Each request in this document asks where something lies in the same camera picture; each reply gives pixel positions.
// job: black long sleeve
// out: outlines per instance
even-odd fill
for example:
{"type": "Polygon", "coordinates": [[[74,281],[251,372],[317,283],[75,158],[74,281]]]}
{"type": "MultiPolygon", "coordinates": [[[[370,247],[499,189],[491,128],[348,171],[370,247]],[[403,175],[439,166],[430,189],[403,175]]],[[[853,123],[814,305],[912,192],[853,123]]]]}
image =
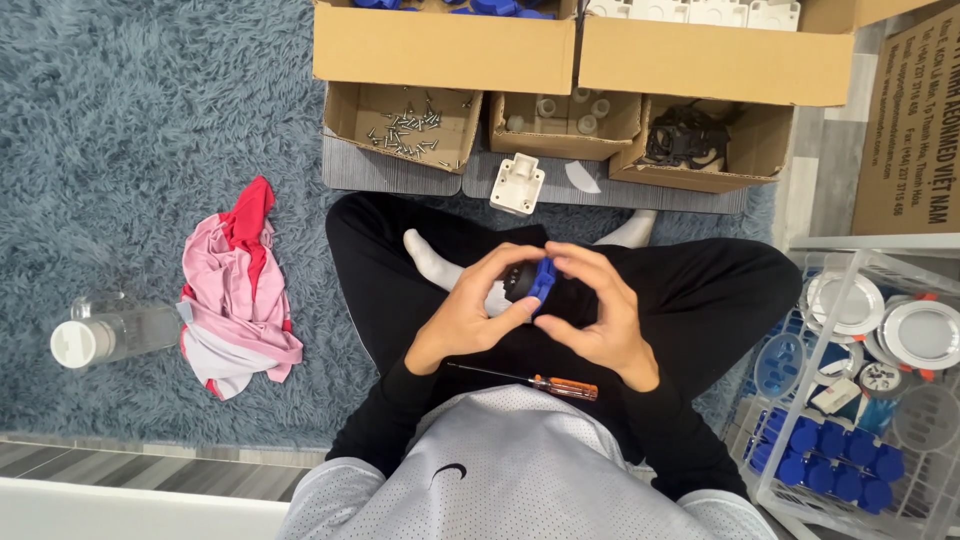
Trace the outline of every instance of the black long sleeve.
{"type": "Polygon", "coordinates": [[[418,376],[402,360],[394,364],[347,418],[326,459],[357,457],[389,478],[403,460],[436,381],[436,373],[418,376]]]}
{"type": "Polygon", "coordinates": [[[635,392],[623,385],[630,430],[657,473],[651,484],[671,500],[698,489],[720,489],[744,499],[747,485],[727,453],[690,402],[660,370],[660,385],[635,392]]]}

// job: orange screwdriver handle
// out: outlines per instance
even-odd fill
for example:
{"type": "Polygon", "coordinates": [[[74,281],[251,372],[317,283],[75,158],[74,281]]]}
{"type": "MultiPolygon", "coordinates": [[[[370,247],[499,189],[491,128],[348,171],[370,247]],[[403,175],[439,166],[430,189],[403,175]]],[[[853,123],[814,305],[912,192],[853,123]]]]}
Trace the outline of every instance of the orange screwdriver handle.
{"type": "Polygon", "coordinates": [[[568,398],[577,398],[578,400],[587,400],[589,402],[597,401],[599,390],[595,384],[577,382],[576,380],[557,379],[550,377],[544,379],[537,375],[534,377],[534,385],[547,392],[557,396],[567,396],[568,398]]]}

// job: cardboard box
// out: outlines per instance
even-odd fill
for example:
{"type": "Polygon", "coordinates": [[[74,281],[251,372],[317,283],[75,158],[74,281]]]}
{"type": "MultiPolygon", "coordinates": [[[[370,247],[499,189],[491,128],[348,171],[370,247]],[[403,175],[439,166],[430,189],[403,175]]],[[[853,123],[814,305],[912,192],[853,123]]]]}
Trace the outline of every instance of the cardboard box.
{"type": "Polygon", "coordinates": [[[640,133],[642,98],[639,94],[591,92],[584,103],[576,103],[565,95],[542,97],[557,104],[556,113],[549,118],[536,115],[538,94],[496,92],[493,95],[490,146],[494,152],[602,161],[629,147],[640,133]],[[597,131],[593,135],[583,135],[577,130],[577,121],[590,114],[590,107],[598,99],[610,102],[610,113],[597,120],[597,131]],[[523,117],[521,131],[507,131],[507,118],[512,115],[523,117]]]}
{"type": "Polygon", "coordinates": [[[326,87],[324,125],[337,138],[361,148],[464,174],[482,102],[483,92],[478,90],[330,82],[326,87]],[[419,156],[411,156],[399,153],[396,148],[385,147],[382,141],[373,144],[368,137],[371,130],[373,137],[384,137],[388,131],[386,126],[391,125],[397,115],[405,117],[408,107],[412,106],[414,110],[410,117],[422,118],[426,113],[427,95],[431,110],[441,114],[439,127],[430,129],[424,125],[422,131],[408,129],[401,132],[408,133],[402,135],[401,140],[409,147],[436,141],[432,148],[423,146],[424,151],[419,156]]]}
{"type": "MultiPolygon", "coordinates": [[[[626,150],[610,158],[610,177],[639,184],[677,187],[709,193],[725,193],[747,185],[768,184],[777,179],[786,163],[793,125],[793,108],[780,105],[745,105],[743,114],[728,126],[726,166],[729,172],[691,170],[635,162],[646,153],[651,122],[673,105],[686,105],[692,100],[676,96],[643,97],[643,129],[626,150]]],[[[696,108],[714,118],[728,112],[733,103],[700,101],[696,108]]]]}
{"type": "Polygon", "coordinates": [[[853,234],[960,233],[958,169],[960,7],[953,7],[883,45],[853,234]]]}
{"type": "Polygon", "coordinates": [[[443,0],[404,0],[419,12],[314,0],[313,75],[328,81],[568,94],[576,0],[545,0],[558,20],[448,13],[443,0]]]}
{"type": "Polygon", "coordinates": [[[803,0],[799,32],[588,13],[579,85],[779,105],[844,105],[853,32],[931,2],[803,0]]]}

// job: clear bottle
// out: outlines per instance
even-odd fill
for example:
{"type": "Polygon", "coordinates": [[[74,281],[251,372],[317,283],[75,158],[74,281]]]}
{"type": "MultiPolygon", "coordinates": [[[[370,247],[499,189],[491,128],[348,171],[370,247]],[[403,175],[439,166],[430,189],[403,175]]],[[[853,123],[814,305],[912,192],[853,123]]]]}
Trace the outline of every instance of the clear bottle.
{"type": "Polygon", "coordinates": [[[120,310],[122,292],[78,298],[70,321],[50,336],[50,350],[65,367],[85,368],[172,347],[180,341],[180,318],[169,306],[120,310]],[[97,312],[94,303],[106,304],[97,312]]]}

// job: white wall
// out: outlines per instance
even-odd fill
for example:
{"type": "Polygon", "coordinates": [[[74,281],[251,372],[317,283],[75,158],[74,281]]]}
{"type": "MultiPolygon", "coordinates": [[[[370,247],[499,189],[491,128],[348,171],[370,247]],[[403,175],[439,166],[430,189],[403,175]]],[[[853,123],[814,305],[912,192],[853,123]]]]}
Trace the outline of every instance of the white wall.
{"type": "Polygon", "coordinates": [[[287,503],[0,479],[4,540],[265,540],[287,503]]]}

